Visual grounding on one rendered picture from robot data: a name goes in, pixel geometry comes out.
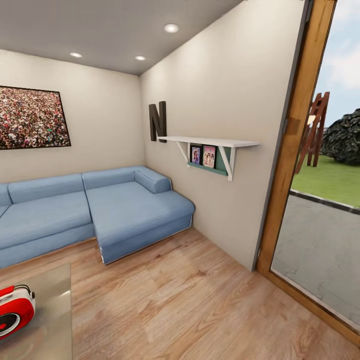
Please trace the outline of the radio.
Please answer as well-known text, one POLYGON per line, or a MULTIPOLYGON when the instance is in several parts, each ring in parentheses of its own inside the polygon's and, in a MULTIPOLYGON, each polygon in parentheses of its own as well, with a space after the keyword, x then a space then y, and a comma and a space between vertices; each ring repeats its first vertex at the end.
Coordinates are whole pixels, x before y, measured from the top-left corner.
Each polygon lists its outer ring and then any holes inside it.
POLYGON ((35 292, 8 286, 0 290, 0 340, 25 327, 34 317, 35 292))

